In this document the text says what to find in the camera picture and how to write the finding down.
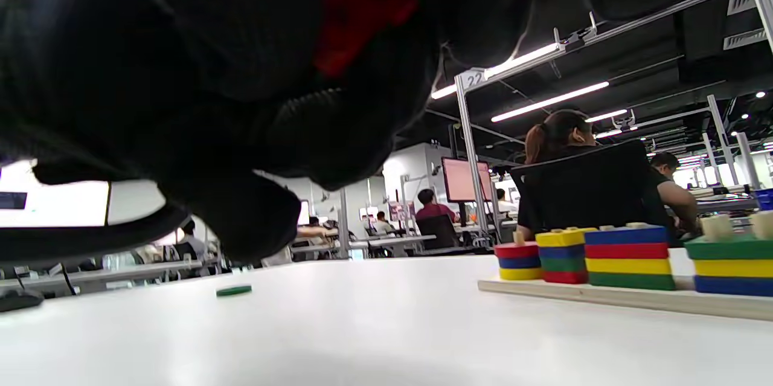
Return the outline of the person's right hand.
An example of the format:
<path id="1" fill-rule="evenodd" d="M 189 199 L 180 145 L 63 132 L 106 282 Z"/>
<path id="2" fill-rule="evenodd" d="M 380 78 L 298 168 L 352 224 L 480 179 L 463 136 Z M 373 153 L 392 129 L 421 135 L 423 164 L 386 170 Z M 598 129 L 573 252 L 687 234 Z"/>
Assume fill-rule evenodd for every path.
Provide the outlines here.
<path id="1" fill-rule="evenodd" d="M 443 63 L 516 52 L 535 0 L 2 0 L 2 160 L 42 184 L 149 180 L 234 260 L 375 174 Z"/>

